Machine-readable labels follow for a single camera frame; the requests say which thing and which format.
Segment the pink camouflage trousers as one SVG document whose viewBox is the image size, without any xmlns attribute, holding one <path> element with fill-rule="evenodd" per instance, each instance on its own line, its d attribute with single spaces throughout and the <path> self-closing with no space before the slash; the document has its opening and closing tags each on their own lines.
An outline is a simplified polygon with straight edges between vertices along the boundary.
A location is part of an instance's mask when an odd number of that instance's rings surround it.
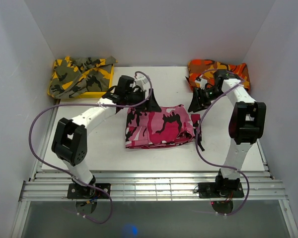
<svg viewBox="0 0 298 238">
<path fill-rule="evenodd" d="M 153 149 L 176 147 L 194 141 L 199 114 L 187 113 L 184 105 L 162 107 L 161 112 L 128 109 L 125 147 Z"/>
</svg>

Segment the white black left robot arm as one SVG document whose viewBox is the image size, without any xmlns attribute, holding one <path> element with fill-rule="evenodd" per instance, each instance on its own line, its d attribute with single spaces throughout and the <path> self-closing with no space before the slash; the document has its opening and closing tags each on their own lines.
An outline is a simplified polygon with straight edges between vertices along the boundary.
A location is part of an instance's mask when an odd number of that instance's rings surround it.
<svg viewBox="0 0 298 238">
<path fill-rule="evenodd" d="M 137 71 L 134 77 L 122 75 L 118 84 L 109 88 L 95 106 L 76 117 L 58 121 L 52 152 L 67 166 L 74 189 L 80 196 L 90 198 L 95 194 L 96 179 L 84 160 L 88 135 L 124 107 L 141 112 L 161 112 L 153 88 L 146 90 L 145 84 L 151 85 L 152 82 L 141 71 Z"/>
</svg>

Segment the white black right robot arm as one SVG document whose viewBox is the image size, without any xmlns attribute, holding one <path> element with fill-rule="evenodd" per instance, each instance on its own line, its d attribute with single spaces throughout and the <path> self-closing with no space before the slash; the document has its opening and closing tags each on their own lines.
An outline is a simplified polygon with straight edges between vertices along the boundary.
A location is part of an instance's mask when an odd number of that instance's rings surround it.
<svg viewBox="0 0 298 238">
<path fill-rule="evenodd" d="M 241 171 L 246 155 L 264 132 L 266 104 L 257 102 L 244 88 L 243 78 L 225 69 L 214 71 L 215 83 L 201 83 L 193 88 L 193 98 L 188 112 L 208 112 L 222 97 L 233 105 L 228 125 L 230 146 L 223 165 L 214 182 L 201 182 L 197 193 L 200 198 L 243 198 L 246 195 L 240 182 L 245 176 Z"/>
</svg>

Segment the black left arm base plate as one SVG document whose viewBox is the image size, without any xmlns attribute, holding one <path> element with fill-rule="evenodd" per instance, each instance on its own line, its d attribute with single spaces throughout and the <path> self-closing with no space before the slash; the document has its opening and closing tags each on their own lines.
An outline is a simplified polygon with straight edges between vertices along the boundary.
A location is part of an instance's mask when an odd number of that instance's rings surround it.
<svg viewBox="0 0 298 238">
<path fill-rule="evenodd" d="M 77 183 L 71 183 L 68 187 L 67 199 L 107 199 L 108 196 L 103 192 L 90 188 L 88 186 L 82 186 Z"/>
</svg>

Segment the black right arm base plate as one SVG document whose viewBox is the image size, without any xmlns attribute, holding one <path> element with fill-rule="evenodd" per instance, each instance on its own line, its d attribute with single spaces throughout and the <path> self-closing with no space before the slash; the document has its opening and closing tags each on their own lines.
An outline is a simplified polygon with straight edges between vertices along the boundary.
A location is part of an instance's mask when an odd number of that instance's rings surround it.
<svg viewBox="0 0 298 238">
<path fill-rule="evenodd" d="M 198 194 L 200 198 L 243 198 L 244 192 L 242 184 L 239 183 L 235 188 L 224 188 L 216 185 L 215 182 L 198 183 Z"/>
</svg>

